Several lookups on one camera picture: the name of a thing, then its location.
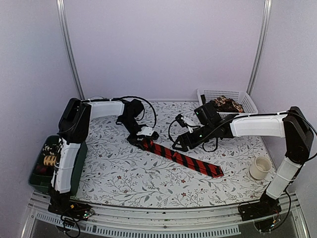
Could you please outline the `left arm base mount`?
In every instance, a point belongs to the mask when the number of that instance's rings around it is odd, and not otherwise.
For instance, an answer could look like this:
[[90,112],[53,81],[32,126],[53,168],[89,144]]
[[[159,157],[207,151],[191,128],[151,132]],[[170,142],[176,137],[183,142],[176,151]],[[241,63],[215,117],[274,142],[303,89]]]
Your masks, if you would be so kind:
[[63,232],[69,238],[79,237],[79,222],[88,221],[95,214],[92,206],[71,201],[68,194],[51,195],[48,211],[59,215]]

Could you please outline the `red black striped tie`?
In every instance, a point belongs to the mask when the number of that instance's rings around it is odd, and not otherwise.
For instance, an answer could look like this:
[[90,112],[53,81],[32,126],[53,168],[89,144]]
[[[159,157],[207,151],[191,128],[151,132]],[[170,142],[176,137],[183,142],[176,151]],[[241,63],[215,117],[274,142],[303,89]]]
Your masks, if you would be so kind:
[[152,140],[143,139],[141,141],[141,145],[141,148],[146,151],[152,152],[156,155],[172,160],[173,162],[176,162],[189,169],[195,170],[206,176],[212,178],[219,178],[224,176],[224,173],[220,166],[213,165],[201,160],[197,160],[184,154],[180,154],[169,148],[156,144]]

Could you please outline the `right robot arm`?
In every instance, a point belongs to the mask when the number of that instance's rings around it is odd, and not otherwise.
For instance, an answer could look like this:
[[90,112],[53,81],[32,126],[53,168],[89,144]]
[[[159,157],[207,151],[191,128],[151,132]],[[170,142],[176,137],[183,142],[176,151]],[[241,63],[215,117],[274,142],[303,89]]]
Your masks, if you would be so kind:
[[296,178],[302,166],[313,159],[310,155],[317,131],[307,121],[297,106],[284,112],[269,114],[228,114],[221,117],[212,103],[194,110],[200,125],[178,115],[175,120],[188,131],[173,141],[173,149],[183,152],[193,149],[211,139],[243,136],[268,136],[285,139],[286,152],[275,177],[270,182],[256,206],[260,216],[267,216],[275,209],[275,201]]

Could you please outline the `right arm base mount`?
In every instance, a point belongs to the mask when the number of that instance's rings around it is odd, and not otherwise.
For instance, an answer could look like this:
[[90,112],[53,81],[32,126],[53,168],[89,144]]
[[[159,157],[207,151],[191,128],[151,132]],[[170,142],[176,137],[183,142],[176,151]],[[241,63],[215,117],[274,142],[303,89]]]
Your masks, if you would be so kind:
[[254,203],[241,202],[238,205],[238,212],[241,215],[242,221],[271,216],[269,219],[254,222],[254,226],[260,234],[268,234],[277,230],[285,223],[291,210],[291,196],[287,191],[285,191],[285,194],[288,197],[288,210],[283,220],[281,220],[280,213],[282,212],[282,208],[279,199],[274,200],[264,193],[260,200],[256,200]]

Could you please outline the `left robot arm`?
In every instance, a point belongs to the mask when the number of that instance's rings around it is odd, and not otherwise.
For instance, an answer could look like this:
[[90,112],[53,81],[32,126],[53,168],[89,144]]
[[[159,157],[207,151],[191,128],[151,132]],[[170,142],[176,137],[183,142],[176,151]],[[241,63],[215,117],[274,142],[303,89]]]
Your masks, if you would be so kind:
[[122,97],[113,99],[80,100],[71,98],[58,123],[59,148],[49,193],[51,196],[71,191],[71,176],[75,158],[89,134],[90,121],[116,116],[117,123],[129,132],[128,142],[143,149],[141,141],[156,140],[159,135],[153,127],[137,123],[137,116],[144,110],[143,99]]

